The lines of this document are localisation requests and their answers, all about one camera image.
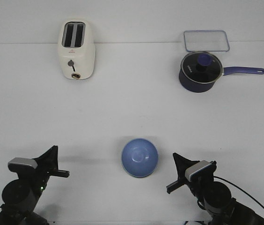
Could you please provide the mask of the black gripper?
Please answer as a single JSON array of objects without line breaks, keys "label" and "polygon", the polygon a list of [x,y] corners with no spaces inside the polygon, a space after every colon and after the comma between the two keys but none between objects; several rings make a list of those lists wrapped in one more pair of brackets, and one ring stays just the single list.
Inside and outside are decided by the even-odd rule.
[{"label": "black gripper", "polygon": [[35,195],[41,195],[47,187],[47,182],[51,176],[68,178],[69,171],[59,170],[58,167],[58,146],[54,145],[44,154],[33,158],[36,161],[36,169],[25,168],[17,172],[19,179],[24,179],[30,185]]},{"label": "black gripper", "polygon": [[194,180],[189,182],[184,176],[185,170],[198,163],[199,161],[186,159],[177,153],[173,153],[173,159],[177,170],[177,180],[166,186],[167,193],[170,194],[181,186],[187,185],[192,194],[199,199],[199,196],[202,193],[202,188],[205,183],[208,184],[214,180],[213,173],[217,168],[217,162],[213,161],[215,166],[212,169],[211,173],[204,173],[202,175],[195,176]]}]

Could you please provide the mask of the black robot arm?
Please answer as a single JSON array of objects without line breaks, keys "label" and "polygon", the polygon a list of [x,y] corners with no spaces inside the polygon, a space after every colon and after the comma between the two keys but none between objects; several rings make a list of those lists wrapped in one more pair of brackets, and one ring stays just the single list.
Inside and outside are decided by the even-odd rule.
[{"label": "black robot arm", "polygon": [[189,160],[173,153],[177,170],[177,180],[166,186],[167,193],[186,185],[196,197],[198,207],[211,216],[210,225],[264,225],[264,218],[251,208],[241,204],[232,197],[230,189],[222,180],[243,193],[247,194],[261,208],[264,206],[246,191],[232,182],[214,175],[217,169],[216,161]]},{"label": "black robot arm", "polygon": [[52,146],[36,158],[15,157],[7,167],[18,178],[2,191],[0,225],[48,225],[49,222],[34,209],[51,176],[69,177],[69,171],[59,169],[58,146]]}]

